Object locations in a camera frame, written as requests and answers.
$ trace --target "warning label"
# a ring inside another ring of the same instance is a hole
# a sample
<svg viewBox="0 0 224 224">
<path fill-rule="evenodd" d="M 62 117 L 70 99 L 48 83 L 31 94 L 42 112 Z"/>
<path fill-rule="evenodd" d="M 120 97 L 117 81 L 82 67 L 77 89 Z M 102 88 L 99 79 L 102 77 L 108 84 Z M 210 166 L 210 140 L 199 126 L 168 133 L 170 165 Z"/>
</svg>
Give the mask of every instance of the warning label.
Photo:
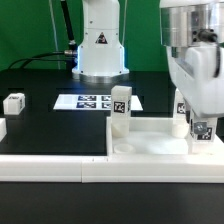
<svg viewBox="0 0 224 224">
<path fill-rule="evenodd" d="M 96 40 L 96 44 L 108 44 L 103 32 L 100 34 L 100 36 Z"/>
</svg>

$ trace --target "white cube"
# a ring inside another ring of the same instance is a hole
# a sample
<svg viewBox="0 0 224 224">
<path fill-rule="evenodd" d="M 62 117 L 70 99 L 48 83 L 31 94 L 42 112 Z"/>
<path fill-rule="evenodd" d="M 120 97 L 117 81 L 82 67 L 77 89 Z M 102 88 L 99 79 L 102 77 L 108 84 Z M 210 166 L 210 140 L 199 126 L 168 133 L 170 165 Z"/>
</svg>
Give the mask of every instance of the white cube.
<svg viewBox="0 0 224 224">
<path fill-rule="evenodd" d="M 6 123 L 5 118 L 0 118 L 0 142 L 6 135 Z"/>
<path fill-rule="evenodd" d="M 18 115 L 25 107 L 25 96 L 22 93 L 12 93 L 4 101 L 4 114 Z"/>
<path fill-rule="evenodd" d="M 111 90 L 111 127 L 114 137 L 129 134 L 132 87 L 115 86 Z"/>
</svg>

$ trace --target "white tray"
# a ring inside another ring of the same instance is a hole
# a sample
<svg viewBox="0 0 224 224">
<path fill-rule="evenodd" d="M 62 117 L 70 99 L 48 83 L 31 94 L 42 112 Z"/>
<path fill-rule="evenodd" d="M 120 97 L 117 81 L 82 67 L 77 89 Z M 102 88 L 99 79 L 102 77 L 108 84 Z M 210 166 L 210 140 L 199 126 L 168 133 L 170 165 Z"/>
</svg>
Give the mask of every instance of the white tray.
<svg viewBox="0 0 224 224">
<path fill-rule="evenodd" d="M 171 127 L 172 119 L 131 118 L 129 136 L 119 139 L 107 118 L 108 156 L 84 161 L 82 181 L 223 183 L 222 141 L 215 137 L 213 154 L 189 155 L 186 140 L 172 137 Z M 116 150 L 122 144 L 128 145 Z"/>
</svg>

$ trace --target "black tabletop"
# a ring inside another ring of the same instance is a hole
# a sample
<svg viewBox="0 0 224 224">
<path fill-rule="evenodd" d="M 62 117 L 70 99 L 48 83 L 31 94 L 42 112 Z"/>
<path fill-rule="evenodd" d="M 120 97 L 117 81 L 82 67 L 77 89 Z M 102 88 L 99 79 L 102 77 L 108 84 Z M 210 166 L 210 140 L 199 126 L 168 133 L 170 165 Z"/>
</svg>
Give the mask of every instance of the black tabletop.
<svg viewBox="0 0 224 224">
<path fill-rule="evenodd" d="M 114 84 L 75 81 L 65 70 L 5 70 L 0 73 L 0 100 L 10 93 L 24 93 L 26 107 L 6 118 L 7 136 L 1 154 L 106 155 L 106 117 L 109 111 L 55 111 L 59 94 L 110 95 L 114 85 L 132 86 L 143 112 L 132 116 L 169 116 L 173 91 L 168 73 L 133 72 Z"/>
</svg>

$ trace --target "wire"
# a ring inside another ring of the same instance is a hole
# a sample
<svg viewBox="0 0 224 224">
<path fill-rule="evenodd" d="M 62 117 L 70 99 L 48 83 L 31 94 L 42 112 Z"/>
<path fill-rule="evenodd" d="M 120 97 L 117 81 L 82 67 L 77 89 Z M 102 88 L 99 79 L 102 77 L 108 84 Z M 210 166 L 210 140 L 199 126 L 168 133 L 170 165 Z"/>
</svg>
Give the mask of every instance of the wire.
<svg viewBox="0 0 224 224">
<path fill-rule="evenodd" d="M 216 68 L 214 73 L 214 78 L 219 76 L 221 67 L 221 47 L 218 42 L 218 36 L 211 30 L 201 30 L 198 35 L 199 39 L 204 42 L 211 42 L 216 44 Z"/>
<path fill-rule="evenodd" d="M 124 6 L 124 25 L 123 25 L 122 46 L 124 46 L 124 40 L 125 40 L 125 34 L 126 34 L 126 17 L 127 17 L 127 6 L 128 6 L 128 0 L 125 0 L 125 6 Z"/>
<path fill-rule="evenodd" d="M 69 15 L 68 4 L 66 0 L 61 0 L 61 8 L 64 15 L 65 26 L 67 30 L 67 35 L 69 39 L 69 49 L 77 50 L 77 44 L 74 39 L 74 34 L 72 30 L 72 23 Z"/>
<path fill-rule="evenodd" d="M 50 13 L 51 13 L 51 21 L 52 21 L 52 27 L 53 27 L 53 33 L 54 33 L 54 43 L 55 43 L 55 49 L 58 51 L 58 37 L 57 37 L 57 30 L 55 25 L 55 18 L 54 18 L 54 10 L 52 5 L 52 0 L 49 0 L 49 7 L 50 7 Z M 60 62 L 58 62 L 58 69 L 61 69 Z"/>
<path fill-rule="evenodd" d="M 32 62 L 32 61 L 56 61 L 56 62 L 64 61 L 64 62 L 66 62 L 67 60 L 65 60 L 65 59 L 23 58 L 23 59 L 14 61 L 11 65 L 9 65 L 8 69 L 11 69 L 13 67 L 13 65 L 15 65 L 21 61 L 30 61 L 30 62 Z"/>
<path fill-rule="evenodd" d="M 35 55 L 33 56 L 32 58 L 43 58 L 43 57 L 49 57 L 49 56 L 54 56 L 54 55 L 64 55 L 64 52 L 63 51 L 57 51 L 57 52 L 50 52 L 50 53 L 44 53 L 44 54 L 38 54 L 38 55 Z M 21 66 L 20 68 L 24 68 L 25 66 L 27 66 L 31 61 L 32 61 L 32 58 L 28 59 L 27 61 L 25 61 Z"/>
</svg>

